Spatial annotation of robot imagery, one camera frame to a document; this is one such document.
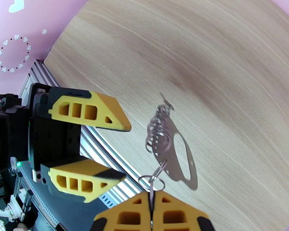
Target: metal key ring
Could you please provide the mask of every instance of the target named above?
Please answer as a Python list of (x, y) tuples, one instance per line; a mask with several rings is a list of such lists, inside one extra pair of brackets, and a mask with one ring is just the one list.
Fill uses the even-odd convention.
[(149, 180), (150, 182), (154, 182), (156, 179), (159, 179), (158, 176), (162, 173), (162, 171), (164, 170), (165, 166), (167, 165), (168, 160), (164, 160), (163, 163), (157, 168), (157, 170), (155, 170), (155, 172), (153, 173), (153, 175), (151, 176), (151, 179)]
[[(141, 185), (141, 182), (140, 182), (140, 181), (141, 181), (142, 179), (144, 179), (144, 178), (150, 178), (150, 179), (152, 179), (152, 176), (151, 176), (151, 175), (143, 175), (143, 176), (139, 177), (139, 178), (138, 178), (138, 183), (139, 183), (140, 185)], [(165, 187), (166, 187), (166, 184), (165, 184), (165, 182), (164, 182), (162, 179), (160, 179), (159, 177), (157, 177), (155, 180), (153, 180), (153, 181), (151, 181), (151, 182), (153, 183), (153, 182), (156, 181), (157, 179), (163, 184), (163, 188), (162, 188), (162, 189), (155, 190), (155, 191), (162, 191), (162, 190), (164, 190)], [(142, 186), (142, 188), (143, 188), (145, 191), (150, 192), (150, 188), (145, 188), (144, 186)]]

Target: wood grain surface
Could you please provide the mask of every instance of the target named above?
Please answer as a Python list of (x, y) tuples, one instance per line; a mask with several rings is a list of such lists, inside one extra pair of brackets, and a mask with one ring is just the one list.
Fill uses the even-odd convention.
[(119, 100), (132, 131), (100, 133), (141, 174), (158, 166), (144, 141), (162, 92), (193, 158), (178, 137), (187, 179), (163, 172), (166, 191), (218, 231), (289, 225), (289, 16), (270, 0), (90, 0), (45, 63)]

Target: silver keychain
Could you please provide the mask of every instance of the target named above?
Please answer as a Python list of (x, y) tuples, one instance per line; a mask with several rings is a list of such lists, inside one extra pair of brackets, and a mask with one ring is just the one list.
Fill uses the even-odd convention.
[(174, 110), (173, 106), (165, 99), (162, 93), (160, 93), (164, 99), (164, 103), (159, 105), (155, 116), (151, 119), (146, 138), (146, 149), (153, 154), (159, 154), (158, 148), (162, 147), (163, 151), (168, 151), (171, 147), (170, 133), (167, 126), (167, 121), (170, 117), (170, 110)]
[[(147, 151), (156, 154), (157, 156), (167, 152), (171, 147), (171, 139), (168, 131), (167, 122), (170, 117), (170, 110), (174, 110), (173, 106), (165, 99), (163, 94), (160, 93), (160, 95), (163, 97), (164, 103), (158, 106), (155, 116), (151, 119), (147, 128), (148, 136), (146, 138)], [(155, 170), (153, 175), (143, 175), (138, 178), (139, 184), (141, 184), (142, 179), (149, 179), (148, 182), (150, 184), (150, 188), (143, 188), (150, 193), (150, 211), (153, 211), (154, 207), (154, 182), (156, 180), (159, 180), (163, 184), (162, 189), (156, 191), (162, 191), (166, 187), (165, 182), (159, 178), (159, 175), (166, 167), (167, 162), (168, 160), (164, 159), (161, 165)]]

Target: white heart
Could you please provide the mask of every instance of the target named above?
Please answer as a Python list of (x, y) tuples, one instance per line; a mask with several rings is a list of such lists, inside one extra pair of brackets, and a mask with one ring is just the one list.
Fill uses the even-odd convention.
[(25, 8), (24, 0), (14, 0), (14, 3), (8, 8), (9, 13), (15, 13)]

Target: heart pattern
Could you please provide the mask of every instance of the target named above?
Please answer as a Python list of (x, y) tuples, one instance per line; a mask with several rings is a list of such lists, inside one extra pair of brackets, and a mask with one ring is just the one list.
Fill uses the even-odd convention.
[(24, 0), (14, 0), (14, 3), (8, 8), (9, 13), (15, 13), (25, 8)]
[[(14, 35), (14, 40), (18, 40), (18, 39), (22, 39), (22, 37), (20, 37), (20, 35), (19, 34), (15, 34)], [(26, 43), (27, 41), (29, 41), (29, 39), (27, 38), (27, 37), (24, 37), (24, 39), (23, 39), (23, 43), (25, 43), (26, 44), (26, 50), (28, 51), (27, 52), (27, 54), (29, 54), (29, 51), (31, 51), (31, 49), (32, 49), (32, 46), (31, 45), (28, 45), (29, 43)], [(3, 45), (8, 45), (8, 42), (9, 42), (9, 40), (5, 40), (4, 42), (3, 42)], [(26, 55), (25, 57), (24, 57), (24, 59), (25, 60), (29, 60), (29, 58), (30, 58), (30, 56), (29, 55)], [(16, 67), (16, 69), (20, 69), (20, 68), (22, 68), (24, 65), (22, 64), (22, 63), (19, 63), (18, 64), (18, 66)], [(16, 72), (16, 70), (14, 69), (14, 68), (10, 68), (10, 67), (4, 67), (4, 68), (2, 68), (1, 69), (3, 72), (10, 72), (10, 73), (13, 73), (13, 72)]]

